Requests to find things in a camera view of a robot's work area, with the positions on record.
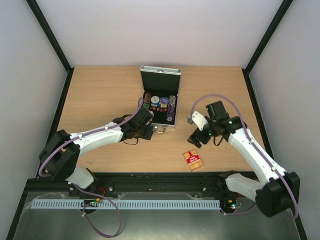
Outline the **red card deck box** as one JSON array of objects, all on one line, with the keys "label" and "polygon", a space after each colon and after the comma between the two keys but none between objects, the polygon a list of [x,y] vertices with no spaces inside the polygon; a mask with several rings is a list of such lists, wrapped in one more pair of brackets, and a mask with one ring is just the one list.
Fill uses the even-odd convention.
[{"label": "red card deck box", "polygon": [[201,168],[204,165],[195,149],[183,153],[182,156],[191,172]]}]

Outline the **white dealer button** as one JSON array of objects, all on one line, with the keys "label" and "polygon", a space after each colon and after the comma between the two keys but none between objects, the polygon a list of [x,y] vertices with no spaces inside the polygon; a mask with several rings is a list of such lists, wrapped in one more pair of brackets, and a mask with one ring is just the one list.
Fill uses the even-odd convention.
[{"label": "white dealer button", "polygon": [[157,105],[160,102],[160,98],[156,95],[152,96],[150,99],[150,103],[152,105]]}]

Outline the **purple round button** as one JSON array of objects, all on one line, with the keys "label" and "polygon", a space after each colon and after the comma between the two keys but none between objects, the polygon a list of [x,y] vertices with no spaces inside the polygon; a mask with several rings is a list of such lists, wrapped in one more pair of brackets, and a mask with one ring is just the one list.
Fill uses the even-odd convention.
[{"label": "purple round button", "polygon": [[169,103],[169,98],[168,97],[161,97],[160,98],[160,104],[161,105],[167,105]]}]

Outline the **aluminium poker case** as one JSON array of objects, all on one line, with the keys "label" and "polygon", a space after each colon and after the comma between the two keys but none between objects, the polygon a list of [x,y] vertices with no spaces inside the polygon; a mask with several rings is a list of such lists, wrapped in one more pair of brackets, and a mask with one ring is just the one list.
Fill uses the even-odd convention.
[{"label": "aluminium poker case", "polygon": [[146,66],[140,67],[140,76],[143,86],[143,98],[145,93],[151,93],[152,96],[162,97],[176,96],[175,113],[172,122],[166,121],[167,112],[157,111],[157,108],[151,107],[150,113],[153,114],[151,125],[155,133],[163,134],[167,128],[176,126],[179,90],[182,77],[182,70],[167,67]]}]

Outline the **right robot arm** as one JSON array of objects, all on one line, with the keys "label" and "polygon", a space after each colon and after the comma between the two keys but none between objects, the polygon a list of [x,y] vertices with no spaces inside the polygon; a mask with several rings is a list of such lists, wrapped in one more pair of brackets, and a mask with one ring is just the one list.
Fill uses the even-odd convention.
[{"label": "right robot arm", "polygon": [[287,172],[259,145],[241,113],[230,117],[221,101],[207,105],[206,110],[207,116],[191,110],[188,122],[197,128],[188,142],[200,148],[210,139],[221,137],[244,157],[257,176],[257,180],[253,180],[231,173],[218,183],[218,191],[224,196],[236,192],[247,197],[266,217],[292,209],[293,217],[297,218],[299,176]]}]

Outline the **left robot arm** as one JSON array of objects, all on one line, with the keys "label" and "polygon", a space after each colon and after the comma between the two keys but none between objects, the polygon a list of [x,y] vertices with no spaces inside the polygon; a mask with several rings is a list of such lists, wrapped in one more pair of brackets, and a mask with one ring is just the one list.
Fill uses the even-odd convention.
[{"label": "left robot arm", "polygon": [[89,151],[128,139],[150,140],[153,135],[153,114],[139,108],[134,114],[117,117],[104,126],[83,132],[57,131],[39,155],[40,177],[67,181],[81,189],[97,185],[90,170],[77,166],[78,159]]}]

